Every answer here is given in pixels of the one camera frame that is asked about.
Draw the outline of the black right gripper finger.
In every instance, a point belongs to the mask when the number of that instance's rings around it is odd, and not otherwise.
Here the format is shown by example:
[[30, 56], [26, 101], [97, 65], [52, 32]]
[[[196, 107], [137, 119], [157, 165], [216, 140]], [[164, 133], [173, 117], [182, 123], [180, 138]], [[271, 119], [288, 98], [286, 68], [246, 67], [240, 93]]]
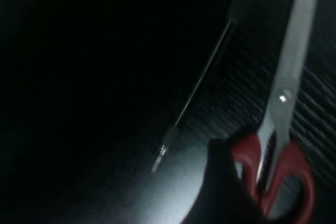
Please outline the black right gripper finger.
[[239, 180], [228, 145], [208, 143], [203, 182], [182, 223], [264, 223], [261, 210]]

